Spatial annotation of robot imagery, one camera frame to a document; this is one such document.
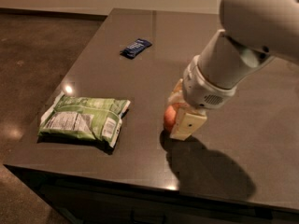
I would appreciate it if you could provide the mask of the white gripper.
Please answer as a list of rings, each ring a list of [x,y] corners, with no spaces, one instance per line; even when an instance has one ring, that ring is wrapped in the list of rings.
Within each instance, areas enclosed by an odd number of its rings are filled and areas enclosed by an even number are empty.
[[[199,61],[199,55],[193,57],[168,97],[167,103],[176,111],[172,139],[186,140],[206,122],[205,109],[218,109],[235,95],[236,87],[219,88],[205,79]]]

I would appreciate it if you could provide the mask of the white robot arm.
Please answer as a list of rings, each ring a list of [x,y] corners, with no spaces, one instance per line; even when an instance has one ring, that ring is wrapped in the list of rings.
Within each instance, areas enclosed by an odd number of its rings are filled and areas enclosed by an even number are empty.
[[[168,98],[178,111],[165,128],[185,140],[222,107],[238,83],[279,57],[299,61],[298,0],[221,0],[221,28],[193,57]]]

